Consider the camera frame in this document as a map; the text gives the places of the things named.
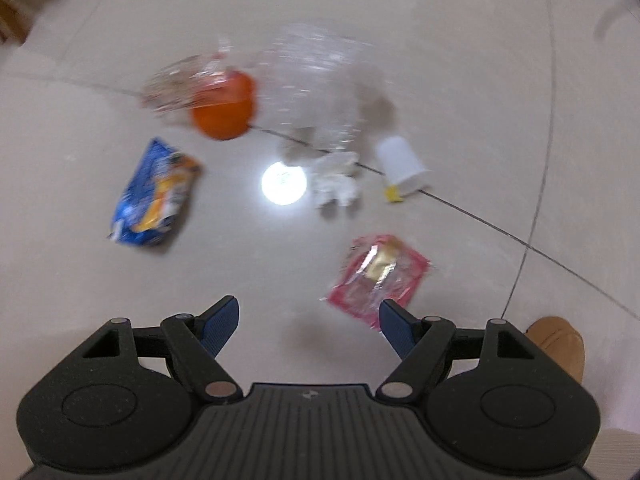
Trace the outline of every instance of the white crumpled paper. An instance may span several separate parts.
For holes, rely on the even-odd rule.
[[[311,165],[316,207],[332,202],[342,207],[351,205],[360,195],[360,186],[351,177],[356,170],[358,154],[337,152],[317,158]]]

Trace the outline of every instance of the snack bag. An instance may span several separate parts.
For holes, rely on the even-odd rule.
[[[109,238],[155,245],[171,230],[199,164],[156,137],[120,197]]]
[[[380,330],[380,303],[394,300],[406,307],[430,266],[429,260],[393,235],[358,238],[326,299]]]

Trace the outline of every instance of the red plastic wrapper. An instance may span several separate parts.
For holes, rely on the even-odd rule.
[[[357,238],[327,301],[380,330],[380,303],[394,300],[406,308],[430,267],[427,258],[393,235]]]

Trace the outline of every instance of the bright white light spot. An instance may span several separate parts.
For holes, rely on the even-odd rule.
[[[262,192],[274,204],[293,204],[306,191],[306,175],[299,166],[276,162],[262,176]]]

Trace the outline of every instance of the triangular cutout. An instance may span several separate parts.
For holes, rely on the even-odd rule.
[[[509,332],[498,334],[498,357],[506,359],[533,359],[533,355]]]
[[[103,335],[100,340],[94,344],[82,356],[87,359],[96,357],[117,357],[120,355],[120,341],[118,331],[111,330]]]

